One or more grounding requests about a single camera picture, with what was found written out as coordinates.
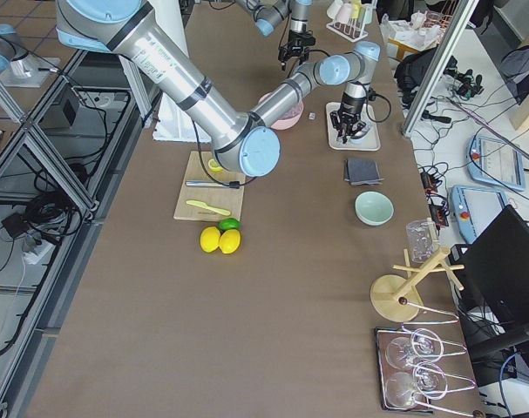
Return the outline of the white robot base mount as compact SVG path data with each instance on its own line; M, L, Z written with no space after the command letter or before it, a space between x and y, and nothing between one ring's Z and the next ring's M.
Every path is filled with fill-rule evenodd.
M193 126L191 118L182 111L165 93L162 94L157 121L153 132L156 141L173 141L202 144L210 143L210 137L199 126Z

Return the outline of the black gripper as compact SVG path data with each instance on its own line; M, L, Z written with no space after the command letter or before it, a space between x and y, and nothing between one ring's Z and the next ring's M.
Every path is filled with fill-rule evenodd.
M348 139L351 142L362 140L363 127L369 125L361 119L363 106L363 100L341 102L337 109L329 113L330 121L338 132L338 140L343 144L346 144Z
M290 30L288 41L278 48L278 60L281 70L285 71L290 58L296 57L298 64L305 64L309 60L310 48L315 45L315 37L311 31L295 32Z

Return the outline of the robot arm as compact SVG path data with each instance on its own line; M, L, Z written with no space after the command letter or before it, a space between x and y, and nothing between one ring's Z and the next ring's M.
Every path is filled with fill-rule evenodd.
M298 64L309 59L310 49L315 45L315 38L308 30L311 0L276 1L271 6L261 1L237 0L235 3L253 18L264 37L271 35L283 21L289 20L288 41L278 47L278 60L283 70L291 58L297 58Z
M126 57L203 131L225 169L260 177L280 157L271 126L322 85L368 83L380 58L378 44L361 41L351 53L299 66L249 112L237 112L180 47L158 26L147 1L58 1L62 44Z

